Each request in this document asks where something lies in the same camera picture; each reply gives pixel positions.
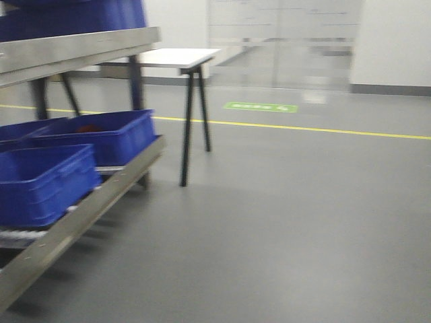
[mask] gray epoxy floor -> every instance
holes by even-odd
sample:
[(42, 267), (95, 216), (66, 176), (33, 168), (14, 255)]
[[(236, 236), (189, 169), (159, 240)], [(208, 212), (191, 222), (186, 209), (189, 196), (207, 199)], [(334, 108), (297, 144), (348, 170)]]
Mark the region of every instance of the gray epoxy floor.
[[(127, 109), (124, 81), (74, 83), (86, 110)], [(156, 116), (183, 116), (184, 88), (146, 90)], [(24, 85), (0, 99), (31, 104)], [(431, 135), (429, 98), (210, 87), (209, 102), (214, 120)], [(0, 107), (0, 120), (32, 113)], [(208, 154), (195, 124), (180, 188), (183, 125), (156, 127), (168, 147), (150, 190), (127, 193), (0, 322), (431, 321), (431, 141), (213, 124)]]

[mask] floor marking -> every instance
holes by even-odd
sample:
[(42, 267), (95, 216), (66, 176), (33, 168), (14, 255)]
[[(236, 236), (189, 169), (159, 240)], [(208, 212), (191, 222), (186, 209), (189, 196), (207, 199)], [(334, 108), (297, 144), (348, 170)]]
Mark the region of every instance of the floor marking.
[(247, 102), (228, 102), (225, 104), (224, 108), (231, 109), (231, 110), (287, 112), (287, 113), (297, 113), (298, 111), (298, 106), (293, 106), (288, 104), (263, 104), (263, 103), (247, 103)]
[[(15, 108), (15, 109), (25, 109), (34, 110), (33, 106), (15, 106), (10, 104), (0, 104), (0, 108)], [(48, 109), (51, 112), (68, 112), (73, 113), (73, 110), (68, 109)], [(100, 114), (101, 111), (85, 111), (82, 110), (84, 114)], [(184, 118), (175, 118), (170, 116), (154, 116), (155, 120), (167, 120), (167, 121), (185, 121)], [(193, 119), (193, 122), (203, 122), (199, 119)], [(371, 137), (386, 137), (386, 138), (403, 138), (403, 139), (421, 139), (421, 140), (431, 140), (429, 136), (416, 136), (416, 135), (398, 135), (395, 133), (369, 133), (366, 131), (350, 131), (341, 129), (324, 129), (324, 128), (308, 128), (308, 127), (293, 127), (293, 126), (281, 126), (276, 124), (259, 124), (259, 123), (247, 123), (247, 122), (232, 122), (232, 121), (208, 121), (210, 124), (221, 124), (226, 126), (239, 126), (239, 127), (255, 127), (255, 128), (266, 128), (266, 129), (285, 129), (285, 130), (301, 130), (301, 131), (311, 131), (318, 133), (341, 133), (345, 135), (359, 135), (359, 136), (371, 136)]]

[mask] green floor sign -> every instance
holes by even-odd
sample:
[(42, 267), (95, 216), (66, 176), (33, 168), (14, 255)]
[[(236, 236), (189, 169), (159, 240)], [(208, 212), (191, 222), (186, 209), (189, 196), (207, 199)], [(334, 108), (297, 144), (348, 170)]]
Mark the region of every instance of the green floor sign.
[(263, 104), (263, 103), (246, 103), (246, 102), (228, 102), (225, 109), (233, 110), (252, 110), (252, 111), (270, 111), (270, 112), (287, 112), (297, 113), (297, 106), (288, 106), (285, 104)]

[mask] black table leg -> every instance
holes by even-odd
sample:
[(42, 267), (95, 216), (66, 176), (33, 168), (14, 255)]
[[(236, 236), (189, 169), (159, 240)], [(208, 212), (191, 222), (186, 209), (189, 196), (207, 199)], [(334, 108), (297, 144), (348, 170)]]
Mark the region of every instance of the black table leg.
[(36, 117), (38, 120), (49, 119), (48, 107), (46, 104), (46, 83), (47, 77), (30, 81), (33, 100), (36, 105)]
[(208, 116), (207, 116), (207, 101), (205, 99), (205, 83), (204, 83), (204, 79), (203, 79), (202, 65), (199, 66), (197, 72), (199, 74), (199, 89), (201, 92), (203, 131), (205, 133), (206, 150), (211, 151), (211, 139), (209, 136), (209, 126), (208, 126)]
[(144, 109), (141, 65), (138, 60), (137, 55), (129, 57), (129, 82), (133, 110)]
[(184, 143), (183, 143), (183, 168), (181, 174), (180, 185), (182, 187), (187, 186), (187, 172), (189, 171), (189, 147), (190, 147), (190, 132), (191, 132), (191, 113), (193, 106), (193, 81), (195, 73), (189, 71), (189, 84), (188, 84), (188, 95), (187, 95), (187, 107), (186, 107), (186, 121), (184, 129)]
[(67, 98), (69, 99), (73, 109), (75, 110), (75, 115), (80, 116), (81, 112), (79, 111), (79, 106), (75, 98), (75, 94), (73, 93), (69, 76), (67, 75), (67, 73), (62, 73), (60, 74), (60, 77), (61, 77), (61, 80), (63, 81), (63, 86), (65, 87)]

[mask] plastic crate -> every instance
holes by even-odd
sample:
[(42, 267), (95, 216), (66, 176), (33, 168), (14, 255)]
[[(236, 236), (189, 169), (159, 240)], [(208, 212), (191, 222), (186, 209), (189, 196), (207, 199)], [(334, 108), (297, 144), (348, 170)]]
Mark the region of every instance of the plastic crate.
[(50, 225), (100, 183), (91, 145), (8, 151), (0, 164), (4, 226)]
[(147, 26), (141, 0), (117, 1), (123, 29), (143, 28)]
[[(32, 141), (39, 147), (92, 143), (98, 166), (122, 166), (156, 139), (151, 115), (137, 110), (78, 116), (44, 128)], [(87, 125), (102, 131), (76, 133)]]
[[(42, 5), (54, 2), (58, 5)], [(0, 41), (145, 27), (140, 0), (39, 0), (32, 3), (34, 6), (12, 10), (0, 17)]]
[(3, 0), (19, 8), (40, 8), (68, 5), (70, 3), (88, 2), (91, 0)]
[(11, 149), (30, 148), (29, 138), (50, 124), (66, 118), (30, 121), (18, 124), (9, 124), (0, 127), (0, 152)]

